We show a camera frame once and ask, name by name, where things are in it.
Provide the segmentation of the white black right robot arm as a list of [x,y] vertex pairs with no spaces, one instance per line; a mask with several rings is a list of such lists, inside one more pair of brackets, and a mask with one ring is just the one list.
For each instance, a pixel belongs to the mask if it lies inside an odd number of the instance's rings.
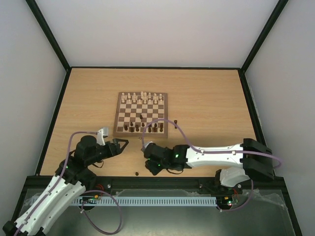
[[215,188],[222,193],[243,181],[274,180],[272,151],[253,139],[226,147],[176,145],[168,148],[149,142],[142,151],[146,158],[145,167],[154,176],[162,170],[180,174],[184,169],[223,166],[216,171],[215,180]]

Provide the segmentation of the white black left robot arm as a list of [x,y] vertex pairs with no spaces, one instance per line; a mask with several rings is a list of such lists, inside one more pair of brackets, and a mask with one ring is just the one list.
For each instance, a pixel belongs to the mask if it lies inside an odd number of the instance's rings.
[[126,139],[106,142],[97,132],[83,131],[82,134],[75,150],[67,150],[65,160],[35,203],[15,221],[5,223],[2,229],[7,236],[47,235],[75,199],[95,191],[96,174],[88,167],[121,154],[128,145]]

